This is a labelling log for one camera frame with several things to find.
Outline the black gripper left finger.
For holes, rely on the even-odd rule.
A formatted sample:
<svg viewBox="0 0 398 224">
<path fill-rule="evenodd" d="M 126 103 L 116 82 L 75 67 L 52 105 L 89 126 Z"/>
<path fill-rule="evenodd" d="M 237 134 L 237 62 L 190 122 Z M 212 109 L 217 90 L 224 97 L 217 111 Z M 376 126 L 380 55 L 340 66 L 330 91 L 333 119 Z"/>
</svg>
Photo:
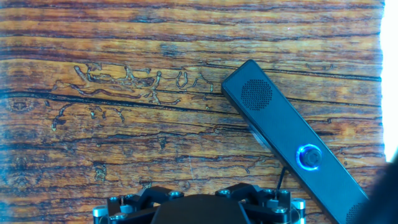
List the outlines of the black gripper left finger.
<svg viewBox="0 0 398 224">
<path fill-rule="evenodd" d="M 93 224 L 150 223 L 160 205 L 182 197 L 183 192 L 164 187 L 110 197 L 106 199 L 106 204 L 93 208 Z"/>
</svg>

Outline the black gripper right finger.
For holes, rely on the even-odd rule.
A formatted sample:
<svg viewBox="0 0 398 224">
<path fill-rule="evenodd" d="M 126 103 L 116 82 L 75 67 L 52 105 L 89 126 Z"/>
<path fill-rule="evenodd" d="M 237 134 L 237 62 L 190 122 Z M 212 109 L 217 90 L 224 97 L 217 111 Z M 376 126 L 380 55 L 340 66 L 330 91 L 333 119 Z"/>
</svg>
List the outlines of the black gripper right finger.
<svg viewBox="0 0 398 224">
<path fill-rule="evenodd" d="M 306 224 L 306 202 L 290 191 L 239 183 L 216 191 L 217 197 L 238 202 L 250 223 Z"/>
</svg>

